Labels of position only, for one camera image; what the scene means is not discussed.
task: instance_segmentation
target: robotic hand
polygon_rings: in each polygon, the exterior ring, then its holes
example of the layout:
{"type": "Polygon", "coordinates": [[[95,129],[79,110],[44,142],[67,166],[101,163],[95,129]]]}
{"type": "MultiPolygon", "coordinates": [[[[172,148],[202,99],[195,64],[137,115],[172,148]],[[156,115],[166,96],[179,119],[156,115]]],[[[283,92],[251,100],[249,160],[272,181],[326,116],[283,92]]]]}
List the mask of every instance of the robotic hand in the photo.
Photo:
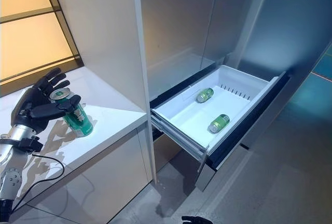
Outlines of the robotic hand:
{"type": "Polygon", "coordinates": [[[49,120],[73,112],[81,99],[74,95],[61,103],[50,101],[52,91],[70,84],[68,80],[59,83],[65,77],[55,68],[29,88],[11,113],[9,133],[0,136],[0,224],[9,221],[28,155],[43,147],[36,135],[45,130],[49,120]]]}
{"type": "Polygon", "coordinates": [[[183,224],[213,224],[210,220],[200,216],[182,216],[183,224]]]}

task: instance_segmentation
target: white cabinet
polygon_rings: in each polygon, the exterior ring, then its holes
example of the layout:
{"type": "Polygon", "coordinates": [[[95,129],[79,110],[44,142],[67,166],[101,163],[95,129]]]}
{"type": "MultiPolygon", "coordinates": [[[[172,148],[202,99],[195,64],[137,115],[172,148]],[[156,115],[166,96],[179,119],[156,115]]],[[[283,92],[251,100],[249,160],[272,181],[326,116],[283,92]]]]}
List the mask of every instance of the white cabinet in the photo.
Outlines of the white cabinet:
{"type": "MultiPolygon", "coordinates": [[[[142,145],[146,148],[143,152],[148,180],[152,180],[156,173],[140,0],[59,0],[59,3],[84,65],[136,105],[138,111],[147,113],[146,139],[142,145]]],[[[112,96],[96,97],[111,105],[114,101],[112,96]]]]}
{"type": "Polygon", "coordinates": [[[23,206],[18,212],[25,212],[23,215],[12,214],[10,221],[12,224],[74,224],[70,220],[59,216],[35,209],[29,206],[23,206]]]}
{"type": "Polygon", "coordinates": [[[148,184],[137,129],[72,174],[77,176],[28,205],[82,224],[107,223],[148,184]]]}

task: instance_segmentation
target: can on its side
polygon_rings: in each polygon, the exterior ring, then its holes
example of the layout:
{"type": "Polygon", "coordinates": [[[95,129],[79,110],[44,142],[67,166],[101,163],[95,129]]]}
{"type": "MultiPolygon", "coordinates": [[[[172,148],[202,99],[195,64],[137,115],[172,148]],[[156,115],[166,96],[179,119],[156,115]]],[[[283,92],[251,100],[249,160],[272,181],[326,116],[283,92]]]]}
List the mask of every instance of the can on its side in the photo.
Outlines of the can on its side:
{"type": "Polygon", "coordinates": [[[220,132],[228,123],[229,123],[229,117],[226,114],[221,114],[211,122],[208,129],[212,133],[217,133],[220,132]]]}
{"type": "MultiPolygon", "coordinates": [[[[74,95],[75,94],[71,92],[69,88],[60,88],[54,90],[50,94],[50,99],[54,102],[64,102],[66,99],[70,99],[74,95]]],[[[63,116],[63,120],[68,124],[72,131],[75,132],[77,137],[87,136],[93,130],[93,125],[88,119],[81,104],[78,104],[72,113],[63,116]]]]}
{"type": "Polygon", "coordinates": [[[212,88],[206,88],[197,95],[196,100],[199,103],[204,103],[205,101],[207,101],[209,98],[212,97],[213,93],[214,92],[212,88]]]}

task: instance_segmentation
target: freezer drawer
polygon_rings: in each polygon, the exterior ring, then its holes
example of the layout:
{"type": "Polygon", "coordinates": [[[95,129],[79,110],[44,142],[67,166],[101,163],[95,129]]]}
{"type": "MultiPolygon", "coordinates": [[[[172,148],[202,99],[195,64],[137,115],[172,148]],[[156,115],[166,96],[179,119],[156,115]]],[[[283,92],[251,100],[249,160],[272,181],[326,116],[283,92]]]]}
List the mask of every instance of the freezer drawer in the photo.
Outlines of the freezer drawer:
{"type": "Polygon", "coordinates": [[[220,66],[161,105],[151,109],[153,125],[202,163],[216,170],[288,81],[286,73],[265,81],[220,66]],[[205,103],[197,94],[212,88],[205,103]],[[208,126],[220,114],[230,122],[219,133],[208,126]]]}

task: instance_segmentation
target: black cable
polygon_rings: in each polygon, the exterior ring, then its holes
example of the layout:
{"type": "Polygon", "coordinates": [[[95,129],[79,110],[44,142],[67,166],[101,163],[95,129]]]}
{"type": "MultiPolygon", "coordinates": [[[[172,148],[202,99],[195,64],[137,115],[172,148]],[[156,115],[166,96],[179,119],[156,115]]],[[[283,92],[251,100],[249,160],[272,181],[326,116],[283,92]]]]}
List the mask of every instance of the black cable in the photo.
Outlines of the black cable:
{"type": "Polygon", "coordinates": [[[52,160],[57,161],[57,162],[62,166],[62,172],[61,172],[61,174],[60,174],[59,176],[57,176],[57,177],[55,177],[55,178],[49,178],[49,179],[40,180],[40,181],[37,181],[37,182],[35,182],[34,184],[32,184],[32,185],[29,187],[29,189],[25,192],[25,194],[23,195],[23,197],[20,199],[19,203],[16,204],[16,206],[12,209],[11,213],[14,213],[14,211],[16,210],[16,208],[21,204],[21,202],[23,201],[23,199],[26,197],[26,195],[30,192],[30,190],[31,190],[33,187],[35,187],[37,184],[42,183],[42,182],[44,182],[44,181],[52,181],[52,180],[56,180],[56,179],[60,178],[60,177],[63,175],[63,173],[64,173],[64,165],[63,165],[63,163],[60,162],[58,159],[56,159],[56,158],[51,158],[51,157],[46,157],[46,156],[41,156],[41,155],[35,155],[35,154],[32,154],[32,155],[33,155],[34,157],[48,158],[48,159],[52,159],[52,160]]]}

